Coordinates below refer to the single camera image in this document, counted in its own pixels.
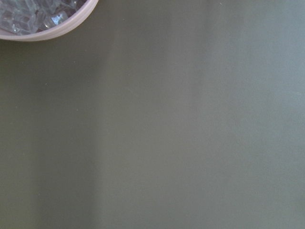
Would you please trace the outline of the pink bowl with ice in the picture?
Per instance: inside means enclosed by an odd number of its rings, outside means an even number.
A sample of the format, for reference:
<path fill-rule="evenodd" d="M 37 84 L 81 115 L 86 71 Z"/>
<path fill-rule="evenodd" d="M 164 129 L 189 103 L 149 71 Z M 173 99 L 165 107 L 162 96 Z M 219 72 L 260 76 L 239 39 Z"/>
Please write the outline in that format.
<path fill-rule="evenodd" d="M 97 6 L 98 2 L 98 0 L 87 0 L 77 12 L 75 12 L 63 23 L 51 29 L 41 31 L 35 34 L 16 35 L 6 30 L 0 29 L 0 39 L 18 42 L 38 42 L 63 36 L 80 26 L 90 16 L 90 14 Z"/>

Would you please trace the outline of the clear ice cubes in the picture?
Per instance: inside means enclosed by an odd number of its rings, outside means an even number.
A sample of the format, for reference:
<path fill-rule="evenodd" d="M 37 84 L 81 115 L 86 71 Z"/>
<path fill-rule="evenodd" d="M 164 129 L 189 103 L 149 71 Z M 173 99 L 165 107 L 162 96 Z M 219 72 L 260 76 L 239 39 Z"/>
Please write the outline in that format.
<path fill-rule="evenodd" d="M 84 0 L 2 0 L 0 28 L 16 35 L 51 29 L 69 19 Z"/>

